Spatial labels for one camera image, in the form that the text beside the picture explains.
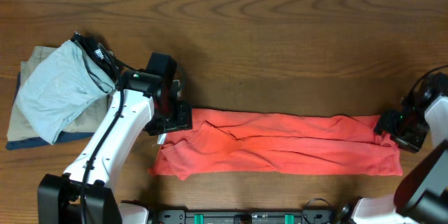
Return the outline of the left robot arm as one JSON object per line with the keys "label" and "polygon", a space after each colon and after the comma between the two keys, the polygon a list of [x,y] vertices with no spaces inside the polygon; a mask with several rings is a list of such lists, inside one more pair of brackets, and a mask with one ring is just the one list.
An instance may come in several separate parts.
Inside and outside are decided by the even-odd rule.
{"label": "left robot arm", "polygon": [[180,99],[176,69],[170,55],[154,52],[145,69],[119,75],[119,89],[87,146],[63,175],[41,180],[40,223],[149,223],[149,209],[117,203],[113,191],[141,131],[163,140],[192,129],[192,108]]}

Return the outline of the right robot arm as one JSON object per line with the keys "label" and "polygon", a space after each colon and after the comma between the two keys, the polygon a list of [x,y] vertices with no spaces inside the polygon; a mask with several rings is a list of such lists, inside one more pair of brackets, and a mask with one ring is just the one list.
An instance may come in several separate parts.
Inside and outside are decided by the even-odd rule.
{"label": "right robot arm", "polygon": [[374,128],[402,149],[416,153],[426,137],[433,150],[402,180],[395,194],[361,198],[346,223],[398,224],[447,222],[447,75],[425,73],[401,101],[402,110],[385,111]]}

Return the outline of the red soccer t-shirt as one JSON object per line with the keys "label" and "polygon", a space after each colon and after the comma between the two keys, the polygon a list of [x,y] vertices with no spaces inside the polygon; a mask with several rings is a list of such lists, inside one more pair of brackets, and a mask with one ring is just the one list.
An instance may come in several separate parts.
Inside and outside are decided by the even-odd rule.
{"label": "red soccer t-shirt", "polygon": [[307,117],[195,108],[150,172],[185,180],[212,172],[400,176],[400,150],[373,132],[378,116]]}

